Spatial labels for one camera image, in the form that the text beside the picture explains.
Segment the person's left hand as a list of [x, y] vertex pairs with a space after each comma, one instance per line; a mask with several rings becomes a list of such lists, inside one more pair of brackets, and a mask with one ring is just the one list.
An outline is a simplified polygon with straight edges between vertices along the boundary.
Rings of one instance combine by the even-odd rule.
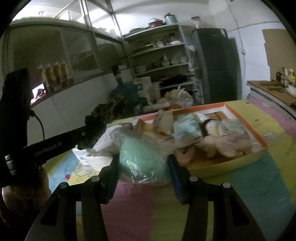
[[32, 174], [25, 174], [19, 183], [2, 189], [1, 215], [9, 222], [34, 221], [51, 194], [46, 170], [40, 167]]

